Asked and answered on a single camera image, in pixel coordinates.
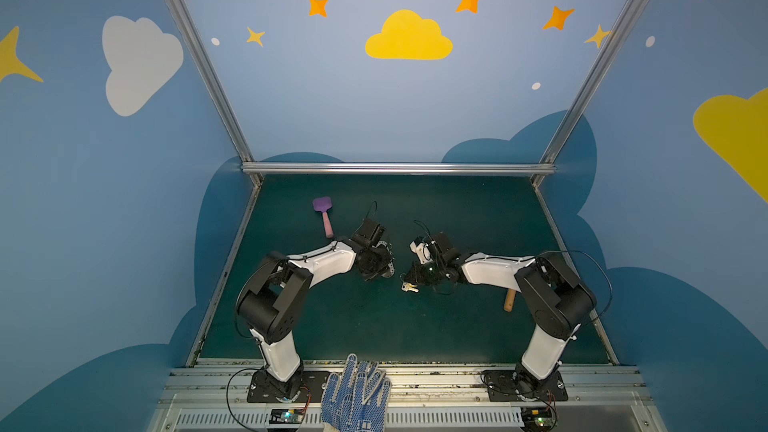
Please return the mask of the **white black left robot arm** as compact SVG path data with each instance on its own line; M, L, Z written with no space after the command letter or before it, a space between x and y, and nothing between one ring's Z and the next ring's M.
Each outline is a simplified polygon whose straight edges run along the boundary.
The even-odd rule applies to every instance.
M264 365L254 372L249 403L293 402L301 388L312 384L304 378L304 366L292 331L302 314L310 289L319 283L358 270L366 281L394 274L386 229L366 218L348 238L300 254L273 251L243 285L235 301L235 316L247 325L257 341Z

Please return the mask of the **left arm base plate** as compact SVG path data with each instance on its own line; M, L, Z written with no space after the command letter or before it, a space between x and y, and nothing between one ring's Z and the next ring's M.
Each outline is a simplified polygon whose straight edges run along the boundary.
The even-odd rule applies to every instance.
M255 372L247 394L248 403L319 403L328 380L328 371L299 369L287 382L280 382L265 370Z

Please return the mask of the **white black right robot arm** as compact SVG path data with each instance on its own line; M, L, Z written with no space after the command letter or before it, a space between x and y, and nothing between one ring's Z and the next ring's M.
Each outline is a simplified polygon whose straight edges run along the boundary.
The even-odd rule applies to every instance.
M452 284L490 285L519 293L535 323L529 345L513 370L487 371L491 399L566 401L559 371L567 344L590 318L597 299L560 251L506 257L462 253L448 237L418 237L410 244L417 260L403 277L402 289Z

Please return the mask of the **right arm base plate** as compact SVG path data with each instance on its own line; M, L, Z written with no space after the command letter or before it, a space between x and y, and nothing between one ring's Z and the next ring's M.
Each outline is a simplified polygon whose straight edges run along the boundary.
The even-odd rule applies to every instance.
M522 365L514 369L488 369L480 374L492 402L567 401L568 393L562 375L556 368L544 379L537 379Z

